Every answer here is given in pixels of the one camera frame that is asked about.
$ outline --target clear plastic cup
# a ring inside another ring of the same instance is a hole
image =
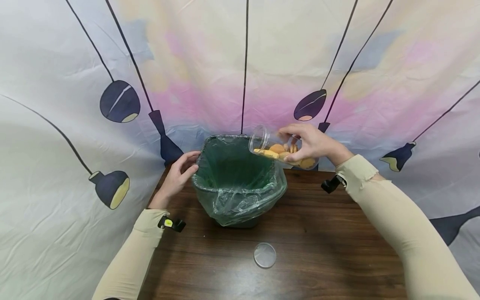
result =
[[[249,150],[253,154],[278,160],[304,170],[311,170],[318,164],[317,158],[304,158],[296,162],[285,162],[286,156],[301,149],[301,139],[280,137],[278,131],[273,131],[264,125],[258,125],[253,130],[249,141]]]

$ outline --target pendant lamp print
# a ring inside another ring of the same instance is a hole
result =
[[[108,9],[110,10],[110,13],[112,14],[113,20],[115,21],[115,24],[117,25],[117,28],[119,30],[119,33],[121,35],[121,38],[123,39],[123,43],[125,44],[125,47],[128,50],[128,54],[130,55],[130,58],[132,59],[132,63],[135,67],[135,70],[137,71],[138,79],[140,80],[140,83],[142,84],[142,88],[145,93],[145,97],[148,102],[148,106],[150,108],[150,113],[148,116],[152,120],[153,124],[155,125],[158,133],[160,134],[160,155],[162,158],[165,160],[165,166],[174,163],[177,159],[180,158],[180,156],[183,155],[182,150],[167,136],[165,132],[165,125],[163,124],[162,120],[162,115],[160,114],[160,110],[154,110],[152,103],[150,102],[150,97],[148,96],[147,89],[145,88],[145,83],[142,79],[142,75],[140,74],[140,70],[138,69],[137,62],[135,61],[135,57],[133,56],[132,50],[128,46],[127,39],[125,38],[125,35],[123,34],[123,30],[121,29],[120,23],[117,19],[117,16],[115,15],[115,12],[112,9],[112,6],[110,5],[110,2],[108,0],[105,0],[105,3],[108,6]]]
[[[90,38],[87,30],[85,29],[82,21],[76,14],[75,10],[72,8],[68,0],[65,0],[70,7],[72,13],[75,15],[78,23],[82,27],[85,35],[90,40],[93,48],[95,49],[100,61],[102,62],[105,70],[107,70],[108,75],[110,76],[112,83],[110,83],[105,91],[103,92],[102,96],[100,97],[100,112],[102,115],[110,121],[117,122],[117,123],[127,123],[134,120],[140,114],[140,99],[138,94],[134,90],[134,88],[127,82],[122,80],[114,80],[110,70],[107,68],[100,52],[96,48],[93,40]],[[175,162],[180,156],[183,155],[182,150],[167,136],[165,132],[165,126],[163,124],[162,115],[160,114],[160,110],[154,110],[152,103],[150,102],[150,97],[148,96],[147,90],[145,88],[144,81],[142,79],[142,75],[140,74],[140,70],[138,65],[135,61],[135,57],[133,56],[132,50],[130,49],[127,39],[123,34],[123,30],[120,27],[120,23],[110,5],[108,0],[105,1],[108,9],[115,21],[115,24],[119,30],[119,33],[122,37],[123,43],[127,48],[127,51],[130,55],[132,63],[135,67],[137,72],[138,78],[140,83],[142,84],[143,91],[145,93],[146,100],[148,102],[150,113],[148,114],[150,119],[152,120],[153,124],[155,125],[158,133],[160,134],[160,156],[165,161],[165,166]]]
[[[347,78],[348,74],[350,74],[350,72],[352,71],[353,69],[353,65],[355,64],[355,62],[357,61],[358,57],[360,56],[361,52],[363,51],[363,49],[365,48],[365,46],[368,44],[368,42],[370,41],[371,37],[373,36],[373,34],[375,33],[375,31],[377,30],[378,26],[380,25],[380,23],[382,22],[382,20],[384,19],[387,11],[390,9],[390,6],[392,5],[392,2],[393,0],[390,0],[387,7],[385,8],[385,11],[384,13],[382,14],[382,16],[380,17],[380,19],[378,20],[378,23],[377,25],[375,26],[375,28],[372,30],[372,33],[370,33],[370,36],[367,38],[367,40],[365,41],[365,44],[363,44],[362,48],[360,49],[360,51],[358,52],[358,54],[355,56],[355,59],[352,61],[352,64],[350,65],[347,73],[345,73],[345,76],[343,77],[342,81],[340,82],[340,86],[338,87],[338,89],[336,90],[336,93],[333,97],[333,100],[332,100],[332,103],[330,104],[330,107],[328,109],[328,112],[327,112],[327,115],[325,116],[325,120],[320,123],[318,125],[318,129],[321,131],[321,132],[326,132],[328,127],[330,126],[330,123],[328,122],[328,117],[330,116],[330,112],[332,111],[332,108],[333,108],[333,105],[335,103],[335,100],[338,96],[338,93],[340,92],[340,89],[342,88],[343,86],[343,83],[345,82],[345,79]]]
[[[433,227],[438,231],[447,246],[455,240],[462,226],[470,219],[480,216],[480,206],[460,215],[431,219]]]
[[[45,118],[42,116],[40,113],[37,111],[29,108],[28,106],[13,100],[10,97],[5,96],[7,99],[23,106],[24,108],[28,109],[29,111],[35,113],[37,116],[41,117],[44,121],[46,121],[48,124],[50,124],[53,128],[55,128],[58,133],[65,139],[67,144],[70,146],[72,149],[73,153],[75,153],[75,156],[79,160],[80,164],[85,168],[85,170],[88,172],[90,177],[88,180],[90,180],[93,184],[95,184],[95,191],[98,197],[100,198],[100,201],[102,201],[103,204],[105,204],[108,208],[110,209],[115,209],[117,208],[122,200],[125,198],[125,195],[128,192],[128,189],[130,188],[130,179],[128,175],[123,172],[123,171],[114,171],[111,172],[107,175],[104,175],[100,171],[92,172],[90,168],[86,165],[84,160],[80,157],[80,154],[78,153],[77,149],[75,149],[75,146],[73,146],[72,142],[70,139],[63,133],[60,128],[58,128],[55,124],[53,124],[49,119]]]
[[[309,121],[315,118],[316,115],[318,115],[318,113],[320,112],[320,110],[322,110],[322,108],[324,107],[325,100],[327,98],[327,91],[324,90],[324,85],[328,79],[328,76],[330,75],[330,72],[332,71],[335,60],[338,56],[338,53],[340,52],[340,48],[342,48],[343,41],[345,40],[345,36],[347,35],[348,27],[350,26],[350,22],[352,21],[353,13],[355,12],[355,8],[357,7],[357,2],[358,0],[355,0],[355,2],[353,3],[352,12],[350,13],[350,17],[348,18],[347,26],[345,27],[342,39],[340,40],[340,44],[338,44],[338,48],[336,50],[332,64],[330,65],[330,70],[328,70],[327,76],[325,77],[321,89],[319,91],[308,94],[297,104],[295,110],[293,111],[293,117],[295,119],[299,121]]]
[[[113,79],[112,73],[107,68],[103,57],[100,55],[100,51],[98,51],[97,47],[93,43],[93,40],[85,29],[82,21],[78,17],[73,7],[70,5],[70,2],[68,0],[65,1],[70,7],[73,15],[75,15],[75,18],[82,27],[85,35],[92,44],[95,52],[97,53],[100,61],[112,80],[112,83],[108,85],[100,98],[100,112],[105,118],[117,123],[127,123],[134,120],[140,114],[140,99],[138,98],[137,93],[133,87],[125,81]]]
[[[447,109],[441,116],[439,116],[432,124],[430,124],[424,131],[422,131],[412,142],[406,143],[403,147],[400,147],[394,151],[385,154],[381,161],[386,162],[390,169],[394,172],[400,172],[406,162],[412,156],[412,149],[417,145],[417,139],[420,138],[428,129],[435,125],[441,118],[449,113],[460,101],[462,101],[477,85],[480,84],[480,80],[477,81],[463,96],[460,97],[449,109]]]

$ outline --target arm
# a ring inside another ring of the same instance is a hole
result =
[[[162,187],[147,209],[138,217],[133,230],[102,276],[93,300],[138,298],[155,248],[163,229],[160,219],[168,215],[168,203],[183,189],[187,180],[198,170],[195,161],[200,152],[188,152],[176,161]]]
[[[302,148],[286,160],[326,156],[347,183],[347,193],[399,255],[412,299],[479,299],[438,232],[418,206],[362,156],[311,125],[280,130],[297,134]]]
[[[153,252],[163,234],[158,223],[165,214],[168,214],[167,211],[160,209],[142,211],[132,232],[103,274],[93,300],[138,298]]]

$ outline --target wrist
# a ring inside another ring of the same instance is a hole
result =
[[[350,150],[347,149],[342,143],[337,142],[337,144],[332,147],[332,150],[326,155],[328,160],[335,166],[339,166],[355,156]]]
[[[160,193],[157,193],[148,208],[150,209],[167,209],[168,204],[170,203],[170,197],[164,196]]]

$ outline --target plastic bag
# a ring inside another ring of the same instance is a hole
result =
[[[282,166],[250,153],[248,144],[248,136],[212,135],[197,160],[192,183],[198,200],[222,226],[264,214],[287,190]]]

